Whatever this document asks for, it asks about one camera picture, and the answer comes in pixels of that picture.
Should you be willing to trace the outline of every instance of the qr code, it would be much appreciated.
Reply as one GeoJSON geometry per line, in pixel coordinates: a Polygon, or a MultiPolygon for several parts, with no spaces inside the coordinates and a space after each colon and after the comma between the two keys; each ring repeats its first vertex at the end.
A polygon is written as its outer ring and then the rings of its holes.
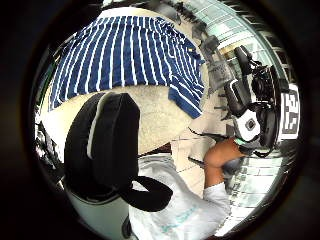
{"type": "Polygon", "coordinates": [[[297,135],[299,130],[299,96],[298,92],[290,90],[288,94],[282,94],[282,134],[297,135]]]}

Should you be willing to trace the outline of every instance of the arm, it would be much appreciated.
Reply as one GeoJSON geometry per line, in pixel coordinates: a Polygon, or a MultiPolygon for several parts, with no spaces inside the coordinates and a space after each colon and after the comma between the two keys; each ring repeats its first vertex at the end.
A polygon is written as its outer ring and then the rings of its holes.
{"type": "Polygon", "coordinates": [[[204,156],[205,188],[223,182],[221,167],[228,161],[244,156],[234,143],[234,138],[218,142],[204,156]]]}

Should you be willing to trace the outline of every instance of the striped fabric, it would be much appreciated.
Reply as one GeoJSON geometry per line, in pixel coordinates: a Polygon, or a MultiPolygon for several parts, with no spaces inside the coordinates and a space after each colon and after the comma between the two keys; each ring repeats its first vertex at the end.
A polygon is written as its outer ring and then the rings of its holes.
{"type": "Polygon", "coordinates": [[[53,77],[50,110],[81,94],[128,85],[169,87],[169,99],[192,118],[201,114],[200,55],[162,18],[98,18],[75,33],[53,77]]]}

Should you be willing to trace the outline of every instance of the white sleeve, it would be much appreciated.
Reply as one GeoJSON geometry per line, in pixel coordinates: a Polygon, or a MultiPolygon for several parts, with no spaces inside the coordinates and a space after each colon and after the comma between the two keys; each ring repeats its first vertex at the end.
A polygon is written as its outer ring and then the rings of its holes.
{"type": "Polygon", "coordinates": [[[203,200],[221,207],[227,214],[230,213],[230,201],[224,182],[205,188],[203,190],[203,200]]]}

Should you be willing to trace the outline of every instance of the white shirt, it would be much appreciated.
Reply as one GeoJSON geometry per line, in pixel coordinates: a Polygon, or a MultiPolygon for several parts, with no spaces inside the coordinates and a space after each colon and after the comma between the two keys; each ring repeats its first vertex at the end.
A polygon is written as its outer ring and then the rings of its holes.
{"type": "MultiPolygon", "coordinates": [[[[170,154],[139,159],[139,175],[154,178],[173,191],[168,206],[159,212],[129,207],[132,230],[139,240],[205,239],[212,236],[230,213],[224,183],[203,190],[203,199],[191,192],[179,176],[170,154]]],[[[145,190],[134,183],[137,190],[145,190]]]]}

